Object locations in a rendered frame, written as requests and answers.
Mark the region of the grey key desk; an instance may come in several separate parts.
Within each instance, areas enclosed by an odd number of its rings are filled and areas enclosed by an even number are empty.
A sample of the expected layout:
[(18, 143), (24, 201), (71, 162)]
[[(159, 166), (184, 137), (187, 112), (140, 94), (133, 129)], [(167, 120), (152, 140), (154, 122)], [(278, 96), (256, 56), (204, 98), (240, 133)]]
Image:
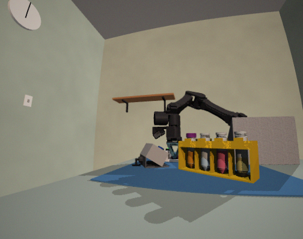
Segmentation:
[[(135, 165), (132, 166), (140, 166), (137, 164), (138, 160), (145, 168), (168, 168), (169, 166), (164, 164), (168, 155), (169, 153), (164, 151), (162, 147), (146, 143), (140, 153), (142, 157), (135, 159)], [(152, 162), (146, 162), (147, 158)]]

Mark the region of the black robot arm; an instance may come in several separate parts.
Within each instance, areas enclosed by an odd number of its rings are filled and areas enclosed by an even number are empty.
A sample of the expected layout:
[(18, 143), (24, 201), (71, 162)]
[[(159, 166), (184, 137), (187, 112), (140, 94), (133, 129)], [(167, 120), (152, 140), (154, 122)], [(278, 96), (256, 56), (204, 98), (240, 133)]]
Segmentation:
[[(190, 95), (189, 95), (190, 94)], [(194, 101), (192, 101), (195, 96)], [(225, 121), (228, 126), (231, 124), (233, 117), (247, 117), (243, 113), (232, 112), (226, 110), (207, 99), (207, 97), (199, 92), (186, 91), (184, 97), (174, 103), (167, 105), (167, 110), (163, 112), (154, 112), (154, 125), (156, 126), (169, 126), (166, 127), (153, 127), (153, 136), (155, 139), (163, 136), (166, 129), (166, 137), (174, 137), (174, 126), (180, 126), (179, 113), (187, 106), (198, 110), (208, 111), (215, 116)]]

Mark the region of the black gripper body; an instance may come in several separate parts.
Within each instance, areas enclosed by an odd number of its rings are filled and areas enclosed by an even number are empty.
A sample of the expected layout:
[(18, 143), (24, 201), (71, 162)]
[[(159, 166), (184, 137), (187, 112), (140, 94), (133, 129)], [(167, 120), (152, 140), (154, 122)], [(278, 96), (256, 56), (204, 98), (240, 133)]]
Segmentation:
[(167, 137), (167, 143), (177, 143), (181, 140), (180, 136), (180, 126), (174, 126), (174, 137)]

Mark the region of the blue flat mat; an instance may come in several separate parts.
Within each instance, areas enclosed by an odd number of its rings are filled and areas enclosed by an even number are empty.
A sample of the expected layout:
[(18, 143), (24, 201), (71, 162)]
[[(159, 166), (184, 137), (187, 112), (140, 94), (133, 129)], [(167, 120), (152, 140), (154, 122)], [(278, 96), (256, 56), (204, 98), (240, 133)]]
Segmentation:
[(145, 168), (129, 164), (90, 179), (103, 183), (176, 192), (242, 196), (303, 197), (303, 180), (259, 165), (255, 183), (214, 177), (179, 169), (178, 162), (165, 162), (168, 168)]

